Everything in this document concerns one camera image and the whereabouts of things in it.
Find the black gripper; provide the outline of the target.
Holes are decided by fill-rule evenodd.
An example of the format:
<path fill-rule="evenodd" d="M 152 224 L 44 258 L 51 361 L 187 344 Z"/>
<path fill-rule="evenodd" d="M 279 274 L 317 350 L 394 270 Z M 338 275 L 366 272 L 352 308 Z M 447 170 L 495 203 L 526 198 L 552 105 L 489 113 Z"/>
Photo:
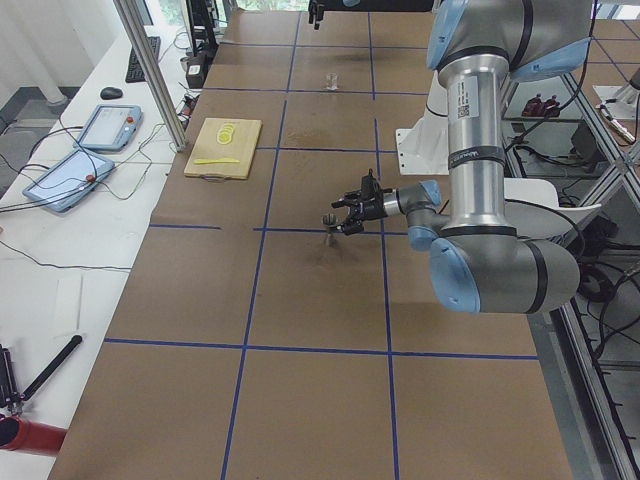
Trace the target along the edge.
<path fill-rule="evenodd" d="M 380 220 L 400 214 L 400 204 L 395 195 L 382 195 L 361 200 L 360 191 L 346 192 L 341 198 L 332 202 L 331 207 L 349 208 L 349 219 L 345 219 L 340 224 L 340 231 L 347 236 L 363 232 L 365 221 Z"/>
<path fill-rule="evenodd" d="M 324 3 L 322 1 L 319 0 L 310 0 L 309 4 L 308 4 L 308 23 L 309 24 L 313 24 L 314 23 L 314 30 L 319 30 L 320 28 L 320 23 L 323 20 L 323 11 L 322 9 L 318 8 L 323 8 L 324 7 Z"/>

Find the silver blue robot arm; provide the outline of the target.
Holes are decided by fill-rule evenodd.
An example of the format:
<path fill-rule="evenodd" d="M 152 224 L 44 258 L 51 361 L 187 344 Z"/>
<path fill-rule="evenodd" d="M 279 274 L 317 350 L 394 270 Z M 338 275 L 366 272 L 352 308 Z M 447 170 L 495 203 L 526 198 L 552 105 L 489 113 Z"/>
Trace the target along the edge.
<path fill-rule="evenodd" d="M 431 282 L 446 308 L 468 313 L 548 312 L 577 291 L 574 256 L 550 240 L 522 239 L 505 214 L 500 90 L 577 69 L 587 58 L 589 1 L 447 1 L 436 14 L 427 64 L 448 101 L 450 211 L 437 213 L 437 184 L 383 189 L 366 175 L 345 194 L 339 230 L 401 214 L 411 246 L 430 255 Z"/>

